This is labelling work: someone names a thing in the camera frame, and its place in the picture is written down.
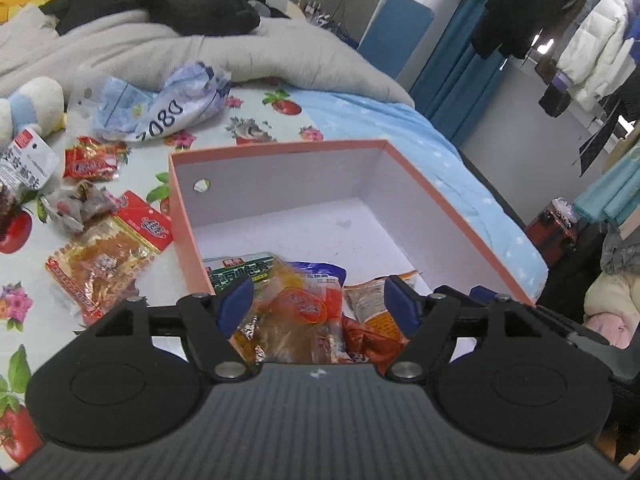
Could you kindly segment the crumpled blue white plastic bag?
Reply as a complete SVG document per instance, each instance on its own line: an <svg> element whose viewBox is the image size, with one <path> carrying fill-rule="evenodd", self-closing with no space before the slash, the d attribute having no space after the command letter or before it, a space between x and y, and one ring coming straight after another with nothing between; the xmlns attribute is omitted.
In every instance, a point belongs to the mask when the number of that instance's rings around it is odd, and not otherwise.
<svg viewBox="0 0 640 480"><path fill-rule="evenodd" d="M158 91L85 68L68 100L66 131L142 143L206 122L224 108L231 74L202 62L175 70Z"/></svg>

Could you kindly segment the clear dark snack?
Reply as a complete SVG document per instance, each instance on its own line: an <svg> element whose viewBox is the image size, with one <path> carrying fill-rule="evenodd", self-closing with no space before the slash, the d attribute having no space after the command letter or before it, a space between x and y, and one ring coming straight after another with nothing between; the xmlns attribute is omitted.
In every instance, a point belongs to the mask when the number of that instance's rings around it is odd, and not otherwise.
<svg viewBox="0 0 640 480"><path fill-rule="evenodd" d="M71 188L57 188L41 199L47 217L56 228L68 235L77 235L96 219L116 210L117 200L106 188L98 188L81 180Z"/></svg>

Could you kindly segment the small red snack packet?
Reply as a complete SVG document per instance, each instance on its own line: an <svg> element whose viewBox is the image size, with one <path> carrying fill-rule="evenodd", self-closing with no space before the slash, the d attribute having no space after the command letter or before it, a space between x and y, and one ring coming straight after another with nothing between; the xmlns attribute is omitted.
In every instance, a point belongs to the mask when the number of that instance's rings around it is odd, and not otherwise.
<svg viewBox="0 0 640 480"><path fill-rule="evenodd" d="M64 150L64 179L110 182L119 177L119 168L126 165L130 148L124 142L102 142L91 136L78 136Z"/></svg>

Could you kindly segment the shrimp flavour snack bag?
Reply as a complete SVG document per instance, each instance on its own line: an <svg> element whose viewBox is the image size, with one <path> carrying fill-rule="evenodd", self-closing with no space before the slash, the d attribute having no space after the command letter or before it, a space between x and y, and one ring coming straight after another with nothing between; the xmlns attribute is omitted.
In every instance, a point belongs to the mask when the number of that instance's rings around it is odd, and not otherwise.
<svg viewBox="0 0 640 480"><path fill-rule="evenodd" d="M53 176L60 158L34 127L23 128L1 153L1 234L18 206Z"/></svg>

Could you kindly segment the white blue plush toy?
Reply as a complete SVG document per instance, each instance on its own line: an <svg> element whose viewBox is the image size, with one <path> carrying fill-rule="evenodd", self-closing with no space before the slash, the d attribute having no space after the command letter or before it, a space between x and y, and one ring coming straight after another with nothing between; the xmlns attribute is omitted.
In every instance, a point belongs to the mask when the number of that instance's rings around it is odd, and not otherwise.
<svg viewBox="0 0 640 480"><path fill-rule="evenodd" d="M45 139L65 128L65 102L61 85L50 77L37 77L1 102L0 143L4 150L26 127Z"/></svg>

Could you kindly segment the green white snack bag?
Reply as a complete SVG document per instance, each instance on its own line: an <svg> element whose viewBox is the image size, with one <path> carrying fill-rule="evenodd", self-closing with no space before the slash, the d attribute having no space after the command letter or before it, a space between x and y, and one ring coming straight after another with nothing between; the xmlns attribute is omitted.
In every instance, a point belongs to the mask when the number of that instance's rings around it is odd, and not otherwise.
<svg viewBox="0 0 640 480"><path fill-rule="evenodd" d="M234 282L247 276L256 290L270 281L277 257L271 252L255 252L242 256L223 256L203 260L205 271L214 292L221 294Z"/></svg>

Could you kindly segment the red suitcase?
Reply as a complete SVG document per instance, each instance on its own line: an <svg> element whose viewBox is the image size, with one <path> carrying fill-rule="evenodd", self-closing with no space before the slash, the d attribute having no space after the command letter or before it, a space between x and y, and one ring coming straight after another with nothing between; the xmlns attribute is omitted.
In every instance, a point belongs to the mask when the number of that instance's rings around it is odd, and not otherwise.
<svg viewBox="0 0 640 480"><path fill-rule="evenodd" d="M529 223L525 233L551 269L575 251L577 225L573 206L563 197L557 197Z"/></svg>

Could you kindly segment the red yellow dried tofu pack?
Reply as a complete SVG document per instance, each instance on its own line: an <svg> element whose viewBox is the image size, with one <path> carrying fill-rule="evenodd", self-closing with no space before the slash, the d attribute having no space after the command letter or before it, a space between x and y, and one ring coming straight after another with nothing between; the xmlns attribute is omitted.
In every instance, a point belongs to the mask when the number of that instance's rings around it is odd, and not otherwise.
<svg viewBox="0 0 640 480"><path fill-rule="evenodd" d="M119 197L115 211L73 237L44 267L91 325L124 298L171 242L170 219L128 191Z"/></svg>

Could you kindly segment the blue white snack bag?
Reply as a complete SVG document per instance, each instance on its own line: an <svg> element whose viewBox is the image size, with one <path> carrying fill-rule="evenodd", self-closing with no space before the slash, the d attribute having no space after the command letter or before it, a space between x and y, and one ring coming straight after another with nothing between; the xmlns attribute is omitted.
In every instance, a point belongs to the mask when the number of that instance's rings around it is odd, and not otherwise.
<svg viewBox="0 0 640 480"><path fill-rule="evenodd" d="M333 263L291 261L290 266L302 276L303 289L319 296L329 290L340 292L347 278L347 271Z"/></svg>

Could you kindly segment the blue curtain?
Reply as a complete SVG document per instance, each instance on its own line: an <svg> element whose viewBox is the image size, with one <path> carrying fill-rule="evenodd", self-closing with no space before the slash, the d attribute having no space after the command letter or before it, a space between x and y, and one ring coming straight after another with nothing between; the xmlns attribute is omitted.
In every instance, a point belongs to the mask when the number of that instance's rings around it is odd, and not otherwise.
<svg viewBox="0 0 640 480"><path fill-rule="evenodd" d="M506 58L481 58L472 46L485 0L461 0L410 90L416 110L460 148L501 84Z"/></svg>

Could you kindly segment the hanging clothes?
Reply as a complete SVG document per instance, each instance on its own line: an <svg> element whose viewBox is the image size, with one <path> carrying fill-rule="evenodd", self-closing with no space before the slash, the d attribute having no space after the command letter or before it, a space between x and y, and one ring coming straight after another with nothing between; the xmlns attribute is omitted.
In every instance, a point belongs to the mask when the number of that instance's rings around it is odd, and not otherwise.
<svg viewBox="0 0 640 480"><path fill-rule="evenodd" d="M485 0L471 44L487 60L526 58L541 41L549 51L537 70L547 89L540 107L553 118L570 104L591 112L639 62L639 0Z"/></svg>

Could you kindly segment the orange snack bag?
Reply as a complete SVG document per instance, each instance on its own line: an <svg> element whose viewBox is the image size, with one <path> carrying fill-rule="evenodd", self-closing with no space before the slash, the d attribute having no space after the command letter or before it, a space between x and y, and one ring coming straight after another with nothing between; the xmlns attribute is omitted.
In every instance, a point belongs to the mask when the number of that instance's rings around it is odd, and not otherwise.
<svg viewBox="0 0 640 480"><path fill-rule="evenodd" d="M343 312L348 318L385 337L398 337L400 330L388 312L384 290L386 276L343 288Z"/></svg>

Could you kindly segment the red foil snack bag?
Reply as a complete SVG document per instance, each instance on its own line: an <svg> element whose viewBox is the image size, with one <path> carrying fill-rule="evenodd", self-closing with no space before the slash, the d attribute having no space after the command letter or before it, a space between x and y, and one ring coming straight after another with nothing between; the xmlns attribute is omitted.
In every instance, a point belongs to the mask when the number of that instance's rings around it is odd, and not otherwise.
<svg viewBox="0 0 640 480"><path fill-rule="evenodd" d="M406 343L368 330L352 318L342 319L343 340L347 354L354 362L370 363L383 373L394 362Z"/></svg>

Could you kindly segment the black clothes pile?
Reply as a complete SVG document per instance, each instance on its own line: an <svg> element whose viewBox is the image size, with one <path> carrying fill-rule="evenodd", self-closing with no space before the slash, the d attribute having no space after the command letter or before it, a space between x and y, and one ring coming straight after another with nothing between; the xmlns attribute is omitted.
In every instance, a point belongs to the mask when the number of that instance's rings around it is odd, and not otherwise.
<svg viewBox="0 0 640 480"><path fill-rule="evenodd" d="M134 10L146 12L151 22L181 36L246 35L263 18L286 17L266 0L50 0L39 10L55 18L59 35L99 18Z"/></svg>

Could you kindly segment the light blue star bedsheet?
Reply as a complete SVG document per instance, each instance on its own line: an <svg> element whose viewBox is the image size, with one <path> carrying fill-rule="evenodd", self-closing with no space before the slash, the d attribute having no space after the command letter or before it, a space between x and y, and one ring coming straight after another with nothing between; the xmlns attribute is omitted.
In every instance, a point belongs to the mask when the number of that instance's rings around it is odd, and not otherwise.
<svg viewBox="0 0 640 480"><path fill-rule="evenodd" d="M295 89L293 96L326 140L380 139L393 144L484 240L527 296L539 298L549 269L521 220L425 117L405 104L347 93Z"/></svg>

